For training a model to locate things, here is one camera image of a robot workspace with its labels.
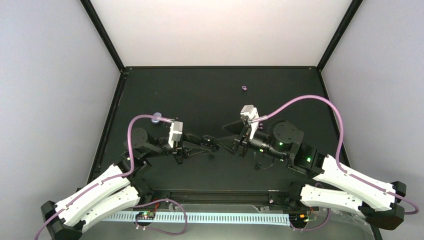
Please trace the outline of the black earbud charging case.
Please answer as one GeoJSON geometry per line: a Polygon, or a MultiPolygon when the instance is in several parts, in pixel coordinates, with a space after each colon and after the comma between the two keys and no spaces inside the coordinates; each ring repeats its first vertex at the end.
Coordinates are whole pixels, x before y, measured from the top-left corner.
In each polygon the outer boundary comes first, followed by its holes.
{"type": "Polygon", "coordinates": [[[216,152],[220,149],[220,146],[217,143],[215,143],[215,138],[210,135],[202,136],[200,144],[210,149],[212,152],[216,152]]]}

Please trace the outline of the lavender earbud charging case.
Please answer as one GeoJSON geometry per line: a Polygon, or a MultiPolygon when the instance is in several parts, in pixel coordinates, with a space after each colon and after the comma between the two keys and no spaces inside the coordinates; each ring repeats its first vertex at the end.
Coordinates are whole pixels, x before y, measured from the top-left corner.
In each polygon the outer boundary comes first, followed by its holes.
{"type": "Polygon", "coordinates": [[[162,117],[162,114],[160,112],[155,112],[152,116],[153,118],[151,119],[151,122],[154,125],[157,125],[161,122],[160,118],[162,117]]]}

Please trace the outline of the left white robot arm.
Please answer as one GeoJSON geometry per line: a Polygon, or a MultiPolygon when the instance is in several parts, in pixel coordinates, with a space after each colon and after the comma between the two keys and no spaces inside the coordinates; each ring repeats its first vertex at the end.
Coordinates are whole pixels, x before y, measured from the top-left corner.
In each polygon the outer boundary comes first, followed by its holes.
{"type": "Polygon", "coordinates": [[[154,138],[145,129],[131,131],[133,158],[128,152],[122,160],[73,195],[41,206],[45,227],[53,240],[78,240],[98,222],[122,210],[153,200],[153,189],[144,179],[152,166],[148,159],[173,156],[178,164],[183,160],[219,149],[208,135],[198,137],[175,131],[169,136],[154,138]]]}

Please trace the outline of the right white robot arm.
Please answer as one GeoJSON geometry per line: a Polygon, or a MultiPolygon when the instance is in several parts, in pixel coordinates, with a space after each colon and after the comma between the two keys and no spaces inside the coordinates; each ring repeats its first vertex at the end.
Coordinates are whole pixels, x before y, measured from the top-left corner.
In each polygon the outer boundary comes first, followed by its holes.
{"type": "Polygon", "coordinates": [[[304,133],[292,123],[277,120],[266,133],[254,130],[253,124],[244,120],[222,128],[230,136],[220,138],[218,143],[228,152],[241,157],[250,151],[268,156],[282,161],[299,177],[331,185],[330,189],[323,189],[301,181],[292,182],[284,196],[290,209],[339,210],[384,230],[394,230],[403,223],[406,213],[400,202],[406,195],[404,183],[379,181],[338,163],[333,156],[304,143],[304,133]]]}

